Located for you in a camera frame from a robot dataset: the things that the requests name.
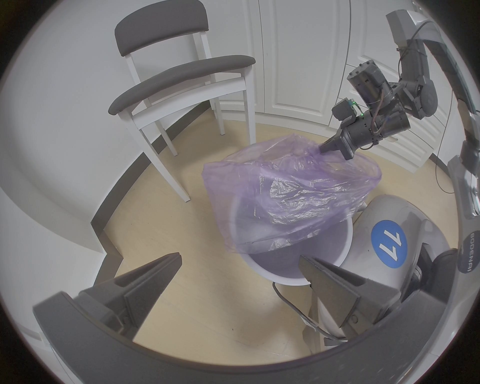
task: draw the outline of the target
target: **floor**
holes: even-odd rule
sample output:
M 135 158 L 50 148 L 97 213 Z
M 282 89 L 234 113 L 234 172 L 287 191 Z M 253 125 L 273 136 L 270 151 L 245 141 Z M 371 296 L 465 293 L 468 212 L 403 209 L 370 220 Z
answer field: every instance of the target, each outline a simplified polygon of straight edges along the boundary
M 149 166 L 124 197 L 106 233 L 124 257 L 118 274 L 171 252 L 183 265 L 148 315 L 134 341 L 182 359 L 227 365 L 255 365 L 292 360 L 310 354 L 302 340 L 305 327 L 272 290 L 271 282 L 252 271 L 236 254 L 227 253 L 208 200 L 203 164 L 218 161 L 247 145 L 245 123 L 225 121 L 220 136 L 208 110 L 176 139 L 178 156 L 166 149 L 162 161 L 185 187 L 184 203 Z M 257 141 L 296 132 L 317 142 L 325 138 L 257 124 Z M 380 165 L 383 178 L 368 197 L 395 194 L 421 209 L 457 244 L 453 195 L 442 192 L 431 161 L 415 174 L 364 152 Z M 439 182 L 452 191 L 438 170 Z M 309 287 L 281 286 L 280 291 L 304 313 L 311 302 Z

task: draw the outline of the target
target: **white chair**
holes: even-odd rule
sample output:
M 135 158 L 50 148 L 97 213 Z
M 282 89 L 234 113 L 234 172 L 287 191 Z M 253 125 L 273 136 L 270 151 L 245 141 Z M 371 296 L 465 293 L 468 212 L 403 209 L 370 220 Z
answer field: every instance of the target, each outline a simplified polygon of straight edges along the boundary
M 115 28 L 115 38 L 120 54 L 127 60 L 136 85 L 121 94 L 112 103 L 108 112 L 117 115 L 150 159 L 155 168 L 167 180 L 184 201 L 190 197 L 160 161 L 142 128 L 153 122 L 173 155 L 177 154 L 167 133 L 158 121 L 171 113 L 210 100 L 215 106 L 215 115 L 220 134 L 225 134 L 219 97 L 243 91 L 247 135 L 250 144 L 255 143 L 255 98 L 250 56 L 231 55 L 212 58 L 206 37 L 208 20 L 205 7 L 198 0 L 166 0 L 148 5 L 125 17 Z M 140 82 L 131 53 L 153 43 L 172 37 L 198 34 L 198 61 L 169 68 L 148 80 Z M 234 72 L 240 77 L 215 81 L 215 73 Z M 149 97 L 156 95 L 160 101 L 151 104 Z M 132 115 L 140 103 L 145 109 Z

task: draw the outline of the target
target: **white trash bin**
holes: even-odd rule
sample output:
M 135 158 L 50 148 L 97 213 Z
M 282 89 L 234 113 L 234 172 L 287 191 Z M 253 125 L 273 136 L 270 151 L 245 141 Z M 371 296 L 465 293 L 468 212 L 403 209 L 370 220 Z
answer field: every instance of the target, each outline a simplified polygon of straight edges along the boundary
M 237 234 L 237 220 L 240 204 L 232 207 L 233 220 L 230 221 L 230 233 L 233 239 L 239 236 L 252 237 L 257 233 L 263 237 L 268 231 L 264 226 L 250 227 L 248 234 Z M 314 256 L 328 263 L 340 266 L 347 257 L 353 238 L 352 219 L 348 218 L 322 231 L 317 236 L 302 240 L 288 247 L 274 251 L 244 254 L 240 256 L 260 276 L 283 285 L 309 285 L 298 268 L 300 255 Z

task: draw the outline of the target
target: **purple plastic bag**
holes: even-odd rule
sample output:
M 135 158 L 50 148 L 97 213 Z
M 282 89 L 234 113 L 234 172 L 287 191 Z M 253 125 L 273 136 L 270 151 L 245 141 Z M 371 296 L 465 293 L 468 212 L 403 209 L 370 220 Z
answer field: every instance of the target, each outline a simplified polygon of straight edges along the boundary
M 380 182 L 371 159 L 321 154 L 296 134 L 250 145 L 202 172 L 229 252 L 273 251 L 348 217 Z

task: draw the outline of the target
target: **gray upholstered backrest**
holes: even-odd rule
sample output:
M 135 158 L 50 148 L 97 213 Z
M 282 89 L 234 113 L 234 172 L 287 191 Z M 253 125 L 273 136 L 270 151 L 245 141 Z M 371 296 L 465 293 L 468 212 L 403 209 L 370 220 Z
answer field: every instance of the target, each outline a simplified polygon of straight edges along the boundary
M 165 0 L 129 14 L 115 27 L 122 56 L 172 37 L 208 31 L 207 12 L 199 0 Z

